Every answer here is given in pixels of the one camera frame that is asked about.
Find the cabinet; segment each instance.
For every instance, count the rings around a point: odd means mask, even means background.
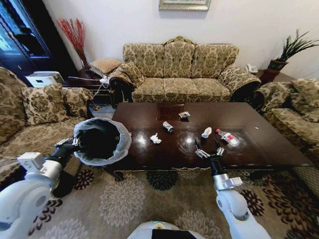
[[[75,66],[61,44],[62,39],[42,1],[28,2],[32,2],[33,8],[39,11],[37,18],[33,18],[32,12],[20,0],[0,0],[0,65],[13,71],[29,86],[31,84],[25,76],[35,71],[58,71],[63,78],[77,76]],[[47,40],[38,30],[39,24],[51,32]],[[55,49],[50,41],[55,41]],[[59,52],[59,55],[52,54],[53,51]]]

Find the soda can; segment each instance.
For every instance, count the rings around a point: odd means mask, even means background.
[[[174,129],[174,127],[167,123],[167,121],[163,123],[163,127],[166,128],[168,132],[172,132]]]

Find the coffee table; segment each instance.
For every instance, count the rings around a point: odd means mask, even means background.
[[[178,113],[191,116],[180,120]],[[215,149],[214,138],[225,147],[222,164],[226,169],[275,169],[310,166],[312,162],[295,148],[247,103],[120,103],[112,120],[121,122],[132,134],[129,154],[122,160],[103,167],[103,171],[123,180],[122,171],[203,170],[209,162],[195,154],[195,139],[204,151]],[[166,131],[168,121],[174,130]],[[201,138],[207,127],[213,133]],[[230,149],[216,128],[233,133],[241,143]],[[150,136],[158,133],[160,144]]]

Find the small box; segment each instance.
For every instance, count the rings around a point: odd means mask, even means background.
[[[63,78],[57,71],[36,71],[26,76],[33,87],[44,87],[53,83],[62,83]]]

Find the potted plant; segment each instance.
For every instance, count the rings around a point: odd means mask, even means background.
[[[279,74],[279,72],[288,64],[287,60],[293,55],[306,50],[308,48],[319,46],[316,44],[318,40],[305,40],[303,37],[308,34],[308,31],[302,35],[299,35],[298,29],[296,30],[296,37],[292,40],[289,36],[284,43],[283,53],[276,60],[271,60],[268,68],[265,70],[264,74],[260,77],[262,84],[272,82],[274,78]]]
[[[57,20],[57,24],[71,42],[76,53],[79,55],[84,70],[90,70],[90,65],[84,54],[84,40],[86,33],[84,23],[79,19],[75,19],[75,21],[72,19],[59,19]]]

